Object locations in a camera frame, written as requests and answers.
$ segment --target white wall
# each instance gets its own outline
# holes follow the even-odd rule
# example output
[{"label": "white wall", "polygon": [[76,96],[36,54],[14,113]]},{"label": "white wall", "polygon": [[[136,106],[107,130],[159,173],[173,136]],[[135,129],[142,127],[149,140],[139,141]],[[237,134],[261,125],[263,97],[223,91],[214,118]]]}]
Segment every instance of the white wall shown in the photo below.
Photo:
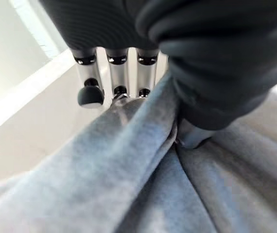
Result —
[{"label": "white wall", "polygon": [[0,97],[48,61],[9,0],[0,0]]}]

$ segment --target gray cloth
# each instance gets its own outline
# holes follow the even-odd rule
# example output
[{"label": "gray cloth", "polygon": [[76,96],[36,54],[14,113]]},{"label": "gray cloth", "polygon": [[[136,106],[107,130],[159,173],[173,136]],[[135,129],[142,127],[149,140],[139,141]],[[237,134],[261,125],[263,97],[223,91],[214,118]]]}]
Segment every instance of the gray cloth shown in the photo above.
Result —
[{"label": "gray cloth", "polygon": [[174,143],[178,105],[164,77],[0,183],[0,233],[277,232],[277,93],[195,150]]}]

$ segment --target robotic hand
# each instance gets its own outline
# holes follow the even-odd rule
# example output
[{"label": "robotic hand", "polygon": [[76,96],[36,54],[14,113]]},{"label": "robotic hand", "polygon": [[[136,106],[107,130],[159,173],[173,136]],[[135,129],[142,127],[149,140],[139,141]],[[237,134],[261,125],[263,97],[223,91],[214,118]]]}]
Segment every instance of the robotic hand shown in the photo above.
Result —
[{"label": "robotic hand", "polygon": [[41,2],[81,66],[80,105],[104,100],[94,48],[106,49],[115,98],[129,94],[129,47],[137,48],[142,97],[155,83],[158,49],[168,55],[185,147],[257,108],[277,84],[276,0]]}]

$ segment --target gray fabric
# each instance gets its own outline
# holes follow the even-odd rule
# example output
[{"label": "gray fabric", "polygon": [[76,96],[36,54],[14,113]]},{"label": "gray fabric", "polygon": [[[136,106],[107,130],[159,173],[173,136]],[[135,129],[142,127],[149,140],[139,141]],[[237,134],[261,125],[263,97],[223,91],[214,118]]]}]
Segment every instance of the gray fabric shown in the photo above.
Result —
[{"label": "gray fabric", "polygon": [[195,150],[174,143],[178,105],[164,77],[0,185],[0,233],[277,232],[277,94]]}]

